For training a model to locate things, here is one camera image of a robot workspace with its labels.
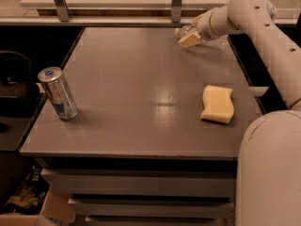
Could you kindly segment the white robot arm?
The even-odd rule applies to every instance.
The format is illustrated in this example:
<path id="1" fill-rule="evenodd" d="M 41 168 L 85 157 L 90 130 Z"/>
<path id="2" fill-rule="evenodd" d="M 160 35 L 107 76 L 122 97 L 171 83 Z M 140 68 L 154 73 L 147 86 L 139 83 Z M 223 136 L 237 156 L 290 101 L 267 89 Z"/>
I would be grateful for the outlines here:
<path id="1" fill-rule="evenodd" d="M 251 81 L 267 88 L 260 97 L 266 112 L 248 126 L 239 149 L 235 226 L 301 226 L 301 50 L 275 15 L 268 0 L 228 0 L 176 31 L 182 47 L 228 35 L 261 58 L 243 62 Z"/>

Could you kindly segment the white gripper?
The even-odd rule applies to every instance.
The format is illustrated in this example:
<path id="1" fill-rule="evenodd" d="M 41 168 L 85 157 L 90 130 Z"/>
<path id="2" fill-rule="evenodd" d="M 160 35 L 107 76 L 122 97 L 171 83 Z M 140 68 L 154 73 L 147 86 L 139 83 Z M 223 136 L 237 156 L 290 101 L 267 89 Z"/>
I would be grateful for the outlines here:
<path id="1" fill-rule="evenodd" d="M 178 44 L 182 47 L 199 45 L 204 40 L 217 40 L 232 32 L 228 8 L 213 8 L 195 17 L 191 25 L 197 31 L 180 32 Z"/>

